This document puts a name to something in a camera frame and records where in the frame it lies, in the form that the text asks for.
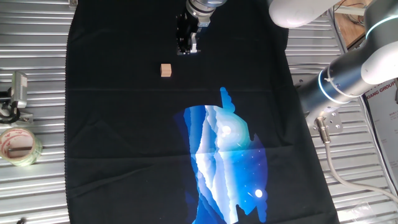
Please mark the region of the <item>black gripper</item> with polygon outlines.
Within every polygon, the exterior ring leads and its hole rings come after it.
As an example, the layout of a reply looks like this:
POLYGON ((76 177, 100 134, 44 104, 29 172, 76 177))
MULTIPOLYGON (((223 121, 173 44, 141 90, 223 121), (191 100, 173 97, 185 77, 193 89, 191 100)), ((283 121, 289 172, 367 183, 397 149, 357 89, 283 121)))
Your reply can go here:
POLYGON ((200 32, 199 20, 189 12, 177 17, 177 55, 197 54, 197 34, 200 32), (187 52, 180 47, 191 47, 187 52))

